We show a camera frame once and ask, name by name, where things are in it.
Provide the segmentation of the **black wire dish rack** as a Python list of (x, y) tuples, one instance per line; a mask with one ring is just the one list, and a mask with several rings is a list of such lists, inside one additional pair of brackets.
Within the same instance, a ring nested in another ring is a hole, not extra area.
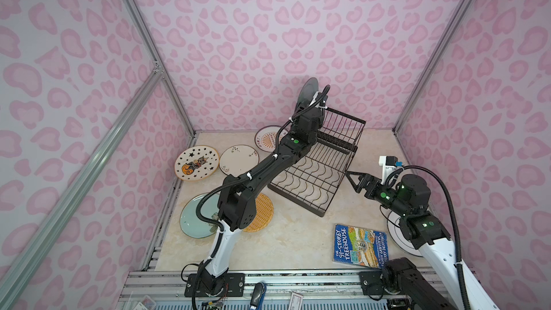
[(317, 143), (299, 162), (281, 172), (268, 189), (324, 217), (357, 153), (366, 121), (327, 109)]

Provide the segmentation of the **white plate orange sun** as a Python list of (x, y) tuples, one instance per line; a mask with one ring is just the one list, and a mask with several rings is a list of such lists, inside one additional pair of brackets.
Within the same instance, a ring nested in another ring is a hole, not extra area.
[(276, 135), (280, 126), (265, 126), (255, 134), (255, 145), (264, 152), (272, 152), (276, 147)]

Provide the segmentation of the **large grey-green plate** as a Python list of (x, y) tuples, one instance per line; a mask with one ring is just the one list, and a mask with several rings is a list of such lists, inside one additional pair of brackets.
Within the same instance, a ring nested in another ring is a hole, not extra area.
[(295, 114), (307, 109), (316, 102), (319, 97), (319, 82), (314, 78), (310, 78), (301, 89), (295, 107)]

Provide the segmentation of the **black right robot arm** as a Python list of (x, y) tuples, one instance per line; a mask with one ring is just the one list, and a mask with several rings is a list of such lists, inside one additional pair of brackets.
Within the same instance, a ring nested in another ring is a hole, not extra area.
[(497, 305), (479, 283), (462, 258), (461, 238), (453, 202), (449, 212), (453, 231), (428, 209), (430, 189), (418, 175), (405, 175), (398, 187), (392, 187), (392, 178), (400, 175), (396, 169), (385, 180), (368, 173), (346, 173), (353, 189), (367, 199), (398, 215), (399, 230), (442, 281), (448, 292), (443, 296), (407, 258), (396, 258), (385, 263), (380, 285), (387, 292), (403, 293), (413, 306), (421, 309), (497, 309)]

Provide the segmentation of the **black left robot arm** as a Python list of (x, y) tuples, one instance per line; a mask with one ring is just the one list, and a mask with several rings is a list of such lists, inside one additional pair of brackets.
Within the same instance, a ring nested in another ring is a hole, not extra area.
[(202, 287), (208, 295), (224, 292), (225, 274), (241, 232), (255, 219), (256, 198), (281, 172), (305, 157), (317, 143), (317, 132), (323, 126), (325, 109), (310, 106), (291, 117), (290, 132), (277, 138), (274, 151), (251, 170), (227, 176), (222, 185), (208, 192), (199, 202), (196, 216), (216, 226), (216, 238), (208, 256), (199, 263), (192, 279), (191, 294), (195, 301)]

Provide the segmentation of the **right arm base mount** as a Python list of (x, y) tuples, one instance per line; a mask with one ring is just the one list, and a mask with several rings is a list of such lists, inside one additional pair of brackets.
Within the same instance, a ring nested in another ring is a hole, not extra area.
[(374, 299), (381, 299), (384, 296), (389, 295), (383, 285), (382, 274), (383, 273), (380, 269), (360, 271), (358, 273), (360, 278), (360, 286), (364, 296)]

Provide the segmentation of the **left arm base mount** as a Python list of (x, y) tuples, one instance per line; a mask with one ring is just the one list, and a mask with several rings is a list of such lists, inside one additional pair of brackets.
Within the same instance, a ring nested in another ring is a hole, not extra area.
[(187, 277), (185, 297), (241, 297), (244, 293), (245, 274), (224, 273), (213, 277), (208, 272), (190, 274)]

